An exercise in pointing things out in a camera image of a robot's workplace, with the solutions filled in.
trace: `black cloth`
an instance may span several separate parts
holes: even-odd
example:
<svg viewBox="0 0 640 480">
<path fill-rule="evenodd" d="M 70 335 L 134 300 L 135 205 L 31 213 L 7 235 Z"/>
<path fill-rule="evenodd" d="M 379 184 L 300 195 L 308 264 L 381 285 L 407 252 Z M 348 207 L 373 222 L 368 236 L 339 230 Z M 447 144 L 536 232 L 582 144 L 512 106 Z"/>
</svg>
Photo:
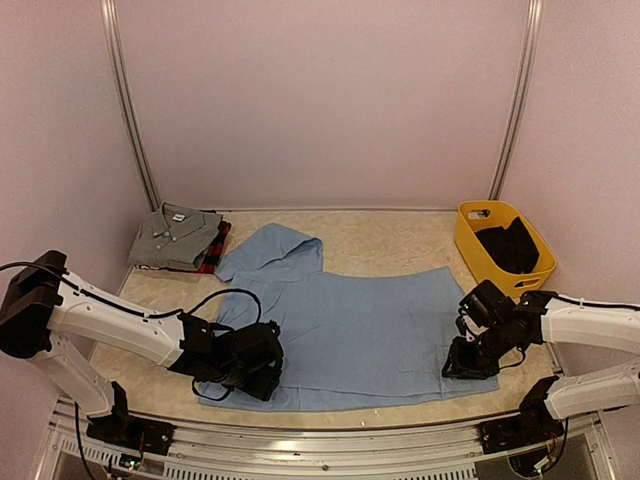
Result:
<svg viewBox="0 0 640 480">
<path fill-rule="evenodd" d="M 540 253 L 520 217 L 506 230 L 487 228 L 476 232 L 476 237 L 496 265 L 506 272 L 531 273 L 538 263 Z"/>
</svg>

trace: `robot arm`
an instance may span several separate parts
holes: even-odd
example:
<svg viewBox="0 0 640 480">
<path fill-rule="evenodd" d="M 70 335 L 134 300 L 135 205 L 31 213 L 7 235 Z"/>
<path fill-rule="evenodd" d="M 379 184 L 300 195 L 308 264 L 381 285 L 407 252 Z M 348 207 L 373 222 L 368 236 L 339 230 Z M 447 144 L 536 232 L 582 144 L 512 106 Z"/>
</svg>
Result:
<svg viewBox="0 0 640 480">
<path fill-rule="evenodd" d="M 487 378 L 500 358 L 524 352 L 531 343 L 580 343 L 640 355 L 640 307 L 585 302 L 554 292 L 531 291 L 516 304 L 490 281 L 460 302 L 461 332 L 449 350 L 443 376 Z M 481 329 L 472 332 L 470 325 Z M 481 424 L 485 452 L 544 441 L 563 433 L 558 420 L 572 415 L 640 403 L 640 358 L 576 377 L 540 380 L 520 404 L 520 414 Z"/>
<path fill-rule="evenodd" d="M 278 385 L 283 352 L 274 322 L 234 330 L 189 312 L 159 313 L 125 302 L 64 268 L 48 252 L 16 275 L 0 308 L 0 350 L 45 372 L 89 418 L 87 435 L 138 450 L 167 454 L 173 427 L 129 415 L 125 391 L 104 379 L 67 338 L 76 334 L 142 357 L 194 382 L 219 382 L 267 401 Z"/>
</svg>

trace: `shirt sleeve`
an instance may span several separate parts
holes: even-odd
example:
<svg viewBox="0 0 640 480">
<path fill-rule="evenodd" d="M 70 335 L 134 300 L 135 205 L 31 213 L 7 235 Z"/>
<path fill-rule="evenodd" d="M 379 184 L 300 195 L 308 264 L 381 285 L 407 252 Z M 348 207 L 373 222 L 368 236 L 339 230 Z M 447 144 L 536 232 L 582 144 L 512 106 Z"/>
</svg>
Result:
<svg viewBox="0 0 640 480">
<path fill-rule="evenodd" d="M 240 272 L 254 272 L 277 280 L 298 280 L 322 271 L 322 241 L 296 230 L 270 223 L 226 255 L 217 277 L 231 281 Z"/>
</svg>

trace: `plaid fabric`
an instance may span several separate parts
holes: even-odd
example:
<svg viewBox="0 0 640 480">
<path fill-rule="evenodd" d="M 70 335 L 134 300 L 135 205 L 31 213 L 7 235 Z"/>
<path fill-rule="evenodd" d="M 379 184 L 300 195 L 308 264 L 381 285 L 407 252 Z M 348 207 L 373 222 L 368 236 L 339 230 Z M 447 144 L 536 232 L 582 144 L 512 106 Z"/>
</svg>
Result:
<svg viewBox="0 0 640 480">
<path fill-rule="evenodd" d="M 202 265 L 196 271 L 178 270 L 175 268 L 154 268 L 146 265 L 136 265 L 136 267 L 141 270 L 165 270 L 169 272 L 213 274 L 216 266 L 220 262 L 222 250 L 224 249 L 224 242 L 227 240 L 227 235 L 229 235 L 230 231 L 231 224 L 229 222 L 220 222 L 220 225 L 218 225 L 218 235 L 216 235 L 216 238 L 213 239 L 211 245 L 207 248 L 207 253 L 204 256 Z"/>
</svg>

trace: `blue fabric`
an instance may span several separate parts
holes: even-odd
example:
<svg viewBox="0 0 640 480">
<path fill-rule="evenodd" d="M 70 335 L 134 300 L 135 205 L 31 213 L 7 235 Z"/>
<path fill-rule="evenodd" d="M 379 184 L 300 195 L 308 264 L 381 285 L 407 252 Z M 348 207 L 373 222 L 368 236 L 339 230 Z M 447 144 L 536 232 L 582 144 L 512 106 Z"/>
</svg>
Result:
<svg viewBox="0 0 640 480">
<path fill-rule="evenodd" d="M 254 292 L 263 321 L 281 327 L 285 359 L 269 402 L 234 392 L 222 403 L 258 411 L 329 411 L 407 405 L 498 388 L 495 378 L 450 380 L 440 373 L 458 333 L 463 292 L 448 268 L 417 275 L 355 278 L 322 272 L 322 242 L 281 225 L 258 230 L 216 271 Z M 218 321 L 240 328 L 255 305 L 229 294 Z M 217 384 L 201 393 L 218 397 Z"/>
</svg>

